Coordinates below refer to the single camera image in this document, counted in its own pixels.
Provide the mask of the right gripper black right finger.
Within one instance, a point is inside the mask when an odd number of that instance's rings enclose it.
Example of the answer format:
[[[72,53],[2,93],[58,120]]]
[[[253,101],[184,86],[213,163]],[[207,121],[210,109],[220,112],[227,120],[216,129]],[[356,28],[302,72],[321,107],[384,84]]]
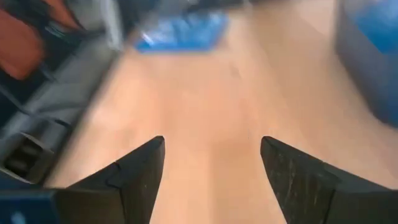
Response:
[[[398,189],[339,169],[270,136],[267,178],[287,224],[398,224]]]

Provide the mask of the blue disc case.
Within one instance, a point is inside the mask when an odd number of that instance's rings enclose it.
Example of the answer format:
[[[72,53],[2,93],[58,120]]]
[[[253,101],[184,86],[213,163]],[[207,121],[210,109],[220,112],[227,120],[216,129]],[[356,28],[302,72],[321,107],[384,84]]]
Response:
[[[228,23],[227,14],[221,11],[161,18],[141,31],[134,47],[144,53],[210,51]]]
[[[398,0],[356,0],[353,17],[382,53],[398,52]]]

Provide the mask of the orange chair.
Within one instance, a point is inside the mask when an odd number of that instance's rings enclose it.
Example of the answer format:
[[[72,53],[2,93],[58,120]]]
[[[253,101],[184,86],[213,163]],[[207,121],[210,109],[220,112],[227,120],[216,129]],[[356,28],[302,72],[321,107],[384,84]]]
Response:
[[[0,69],[16,80],[55,70],[82,39],[66,0],[0,0]]]

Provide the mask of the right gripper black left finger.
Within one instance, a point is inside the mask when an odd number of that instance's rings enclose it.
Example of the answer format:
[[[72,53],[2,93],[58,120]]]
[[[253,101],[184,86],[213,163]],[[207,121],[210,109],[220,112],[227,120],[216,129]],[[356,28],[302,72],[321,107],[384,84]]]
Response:
[[[67,188],[0,188],[0,224],[149,224],[165,159],[156,136]]]

